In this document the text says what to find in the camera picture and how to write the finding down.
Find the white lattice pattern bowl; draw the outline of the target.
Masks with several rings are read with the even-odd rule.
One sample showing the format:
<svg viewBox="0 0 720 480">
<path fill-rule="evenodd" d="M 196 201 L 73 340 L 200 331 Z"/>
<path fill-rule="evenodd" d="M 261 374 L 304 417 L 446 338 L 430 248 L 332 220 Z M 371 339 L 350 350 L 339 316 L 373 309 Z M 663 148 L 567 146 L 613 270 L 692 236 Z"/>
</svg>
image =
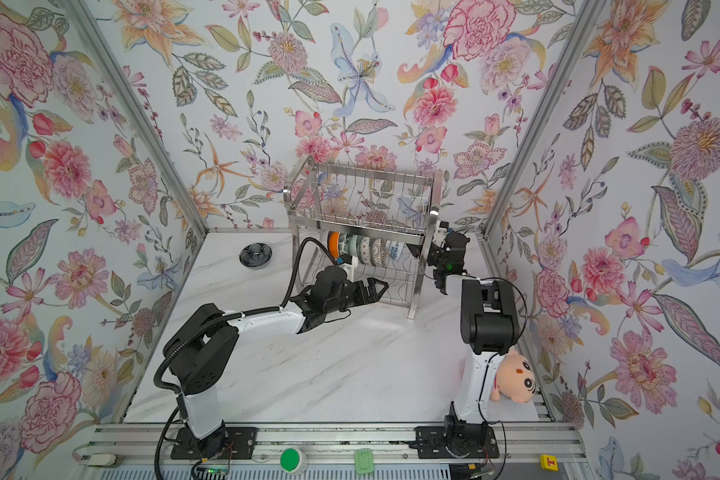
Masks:
<svg viewBox="0 0 720 480">
<path fill-rule="evenodd" d="M 370 242 L 371 249 L 371 265 L 376 268 L 386 268 L 387 260 L 387 241 L 380 238 L 372 238 Z"/>
</svg>

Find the pale green bowl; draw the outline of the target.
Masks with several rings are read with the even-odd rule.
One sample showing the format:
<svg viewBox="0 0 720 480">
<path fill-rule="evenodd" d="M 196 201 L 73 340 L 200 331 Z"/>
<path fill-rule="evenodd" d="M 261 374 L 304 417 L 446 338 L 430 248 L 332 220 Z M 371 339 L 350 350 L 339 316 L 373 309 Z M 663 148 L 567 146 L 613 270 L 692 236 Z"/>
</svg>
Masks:
<svg viewBox="0 0 720 480">
<path fill-rule="evenodd" d="M 361 237 L 359 235 L 352 234 L 350 235 L 347 243 L 348 247 L 348 253 L 354 258 L 359 260 L 360 259 L 360 253 L 359 253 L 359 247 L 358 242 L 361 240 Z"/>
</svg>

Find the green leaf pattern bowl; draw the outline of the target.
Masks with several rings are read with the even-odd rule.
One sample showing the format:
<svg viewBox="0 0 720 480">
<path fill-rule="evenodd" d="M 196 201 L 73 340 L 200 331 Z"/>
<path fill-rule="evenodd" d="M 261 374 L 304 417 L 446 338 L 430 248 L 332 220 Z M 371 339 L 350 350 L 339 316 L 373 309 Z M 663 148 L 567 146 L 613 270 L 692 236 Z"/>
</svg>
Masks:
<svg viewBox="0 0 720 480">
<path fill-rule="evenodd" d="M 352 235 L 352 234 L 340 233 L 340 237 L 339 237 L 339 251 L 340 251 L 340 256 L 342 256 L 342 255 L 350 255 L 350 254 L 348 253 L 348 247 L 347 247 L 347 243 L 348 243 L 348 239 L 349 239 L 350 235 Z"/>
</svg>

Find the white bowl orange outside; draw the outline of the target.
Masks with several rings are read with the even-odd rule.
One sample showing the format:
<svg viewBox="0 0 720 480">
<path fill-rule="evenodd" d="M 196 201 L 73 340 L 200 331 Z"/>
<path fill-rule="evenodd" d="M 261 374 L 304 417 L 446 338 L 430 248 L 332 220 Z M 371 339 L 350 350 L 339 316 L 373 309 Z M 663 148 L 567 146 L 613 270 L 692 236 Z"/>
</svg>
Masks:
<svg viewBox="0 0 720 480">
<path fill-rule="evenodd" d="M 328 251 L 331 257 L 334 259 L 338 259 L 340 257 L 339 237 L 340 234 L 335 231 L 329 232 L 327 236 Z"/>
</svg>

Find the stainless steel dish rack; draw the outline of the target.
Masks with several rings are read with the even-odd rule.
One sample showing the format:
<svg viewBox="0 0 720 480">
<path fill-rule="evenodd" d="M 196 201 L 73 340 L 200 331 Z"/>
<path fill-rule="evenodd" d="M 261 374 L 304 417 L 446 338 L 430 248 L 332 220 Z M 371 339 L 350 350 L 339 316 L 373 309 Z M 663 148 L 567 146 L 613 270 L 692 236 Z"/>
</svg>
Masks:
<svg viewBox="0 0 720 480">
<path fill-rule="evenodd" d="M 438 225 L 445 183 L 441 170 L 419 175 L 352 165 L 318 163 L 307 157 L 289 173 L 284 205 L 294 254 L 307 237 L 328 249 L 331 231 L 401 241 L 402 259 L 386 268 L 363 265 L 345 270 L 352 280 L 375 277 L 389 283 L 383 302 L 400 306 L 414 318 L 422 297 L 427 255 Z M 295 287 L 315 280 L 331 255 L 314 244 L 305 247 Z"/>
</svg>

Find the blue floral bowl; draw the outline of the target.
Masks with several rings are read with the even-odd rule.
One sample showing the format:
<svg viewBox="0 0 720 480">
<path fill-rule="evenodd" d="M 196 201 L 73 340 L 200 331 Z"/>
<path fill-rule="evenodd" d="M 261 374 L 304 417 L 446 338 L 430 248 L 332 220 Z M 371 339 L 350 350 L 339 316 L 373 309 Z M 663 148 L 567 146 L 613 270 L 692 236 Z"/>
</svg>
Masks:
<svg viewBox="0 0 720 480">
<path fill-rule="evenodd" d="M 401 241 L 390 241 L 387 246 L 387 259 L 390 263 L 399 262 L 405 252 L 406 244 Z"/>
</svg>

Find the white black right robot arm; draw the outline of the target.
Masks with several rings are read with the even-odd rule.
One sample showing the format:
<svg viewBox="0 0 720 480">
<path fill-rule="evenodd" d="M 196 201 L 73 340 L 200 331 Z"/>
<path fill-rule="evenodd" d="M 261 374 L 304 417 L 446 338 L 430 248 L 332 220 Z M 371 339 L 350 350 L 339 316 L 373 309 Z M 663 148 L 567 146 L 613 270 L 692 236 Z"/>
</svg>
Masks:
<svg viewBox="0 0 720 480">
<path fill-rule="evenodd" d="M 479 278 L 467 272 L 470 239 L 447 226 L 433 238 L 427 264 L 440 293 L 459 300 L 459 332 L 470 356 L 458 394 L 444 417 L 441 444 L 458 456 L 465 448 L 488 451 L 488 407 L 503 399 L 530 402 L 536 376 L 516 345 L 524 333 L 516 300 L 522 295 L 501 277 Z"/>
</svg>

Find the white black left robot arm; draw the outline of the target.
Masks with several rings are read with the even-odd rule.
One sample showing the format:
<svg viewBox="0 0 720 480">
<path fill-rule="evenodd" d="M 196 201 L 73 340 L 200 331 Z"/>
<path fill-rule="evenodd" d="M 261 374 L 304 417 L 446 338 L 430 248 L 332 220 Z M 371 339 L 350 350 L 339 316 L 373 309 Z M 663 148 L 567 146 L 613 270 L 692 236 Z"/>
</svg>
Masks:
<svg viewBox="0 0 720 480">
<path fill-rule="evenodd" d="M 194 440 L 203 442 L 224 434 L 216 384 L 239 343 L 309 332 L 325 324 L 334 313 L 348 313 L 379 302 L 389 289 L 388 282 L 374 277 L 351 281 L 343 265 L 330 257 L 329 265 L 316 275 L 315 282 L 294 294 L 301 258 L 310 243 L 325 255 L 330 254 L 318 239 L 302 240 L 280 304 L 234 312 L 225 312 L 213 303 L 204 304 L 166 343 L 153 383 L 175 394 L 177 413 Z"/>
</svg>

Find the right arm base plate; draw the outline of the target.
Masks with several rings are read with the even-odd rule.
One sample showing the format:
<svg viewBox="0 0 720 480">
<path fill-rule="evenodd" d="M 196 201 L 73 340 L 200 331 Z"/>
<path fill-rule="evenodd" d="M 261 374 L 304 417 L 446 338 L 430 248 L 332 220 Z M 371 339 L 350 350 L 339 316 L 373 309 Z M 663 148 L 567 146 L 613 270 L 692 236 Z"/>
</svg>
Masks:
<svg viewBox="0 0 720 480">
<path fill-rule="evenodd" d="M 449 432 L 444 426 L 419 426 L 408 445 L 420 459 L 484 461 L 500 457 L 494 430 L 487 424 L 465 424 Z"/>
</svg>

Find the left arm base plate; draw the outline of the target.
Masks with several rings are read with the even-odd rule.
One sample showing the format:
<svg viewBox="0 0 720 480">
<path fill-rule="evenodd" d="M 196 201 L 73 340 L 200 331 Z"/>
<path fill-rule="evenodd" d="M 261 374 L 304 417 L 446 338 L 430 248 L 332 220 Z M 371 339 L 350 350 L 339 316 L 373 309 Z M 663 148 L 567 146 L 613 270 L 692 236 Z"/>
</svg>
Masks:
<svg viewBox="0 0 720 480">
<path fill-rule="evenodd" d="M 204 439 L 182 427 L 170 450 L 172 460 L 251 460 L 256 446 L 255 427 L 223 427 Z"/>
</svg>

